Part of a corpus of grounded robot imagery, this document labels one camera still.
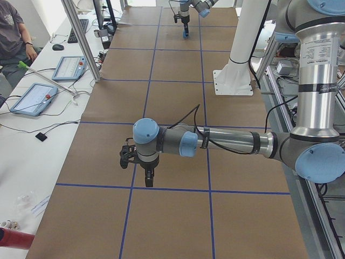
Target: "black keyboard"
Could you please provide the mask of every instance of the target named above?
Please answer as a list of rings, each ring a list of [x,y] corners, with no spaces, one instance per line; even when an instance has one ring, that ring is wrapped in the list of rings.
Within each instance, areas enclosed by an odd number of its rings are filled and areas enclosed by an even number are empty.
[[[79,19],[79,20],[80,20],[80,24],[81,24],[83,32],[86,33],[88,19]],[[67,42],[68,43],[77,43],[78,42],[77,37],[76,37],[73,29],[71,29],[71,33],[70,33],[70,36],[69,36]]]

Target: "person's arm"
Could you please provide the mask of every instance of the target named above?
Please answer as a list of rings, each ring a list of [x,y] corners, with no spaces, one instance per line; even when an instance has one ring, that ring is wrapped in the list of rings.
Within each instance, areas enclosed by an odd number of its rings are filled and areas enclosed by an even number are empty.
[[[23,42],[31,43],[31,36],[27,30],[24,23],[18,23],[19,32],[22,35]],[[26,55],[32,60],[32,62],[37,58],[37,53],[31,44],[26,44]]]

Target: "white desk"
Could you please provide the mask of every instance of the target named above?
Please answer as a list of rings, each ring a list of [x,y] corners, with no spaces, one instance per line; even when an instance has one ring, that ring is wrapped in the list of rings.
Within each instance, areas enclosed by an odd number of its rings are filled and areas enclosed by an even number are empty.
[[[88,28],[92,26],[95,16],[85,15],[80,18],[88,18]],[[69,35],[71,25],[66,19],[56,34]],[[94,57],[97,57],[99,51],[103,50],[101,40],[95,38],[93,30],[97,27],[93,26],[86,33],[87,40]],[[61,56],[82,56],[79,44],[68,44],[68,37],[57,36],[53,43],[47,43],[42,52],[35,60],[32,68],[41,70],[46,68],[54,68],[57,66]],[[53,51],[52,45],[60,43],[63,40],[65,49],[63,51]],[[42,72],[45,76],[51,78],[53,71]],[[24,77],[18,86],[12,92],[12,95],[21,96],[33,83],[49,84],[37,75],[29,75]],[[75,84],[78,91],[92,91],[94,84],[90,71],[87,71],[83,77]],[[77,97],[77,105],[70,104],[66,110],[59,116],[38,116],[26,117],[17,114],[0,115],[0,122],[5,126],[17,128],[20,130],[33,131],[55,123],[66,121],[74,121],[80,119],[89,96],[82,94]],[[43,112],[45,114],[59,114],[67,103],[71,100],[69,93],[62,92],[58,94]],[[15,103],[15,99],[8,100],[11,107]],[[0,113],[8,112],[6,105],[0,109]],[[67,152],[72,143],[78,125],[69,124],[59,126],[50,131],[48,138],[41,142],[35,135],[37,133],[21,133],[12,129],[0,126],[0,221],[14,220],[18,221],[22,232],[35,234],[42,219],[43,213],[34,217],[30,211],[19,213],[15,210],[15,202],[18,196],[30,194],[34,192],[36,203],[50,195],[53,191],[55,182],[65,161]],[[0,258],[25,258],[27,250],[2,248],[0,247]]]

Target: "computer mouse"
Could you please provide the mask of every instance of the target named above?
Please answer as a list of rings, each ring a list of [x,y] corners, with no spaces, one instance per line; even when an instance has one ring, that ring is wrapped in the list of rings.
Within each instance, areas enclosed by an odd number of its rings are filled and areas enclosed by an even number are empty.
[[[53,45],[53,50],[64,50],[64,46],[61,44],[54,44]]]

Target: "shirt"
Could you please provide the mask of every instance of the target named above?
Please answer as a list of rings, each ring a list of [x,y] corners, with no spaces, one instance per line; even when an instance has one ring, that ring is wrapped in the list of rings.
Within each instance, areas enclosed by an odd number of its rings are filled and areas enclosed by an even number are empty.
[[[0,0],[0,60],[13,57],[23,45],[18,23],[24,23],[16,8]]]

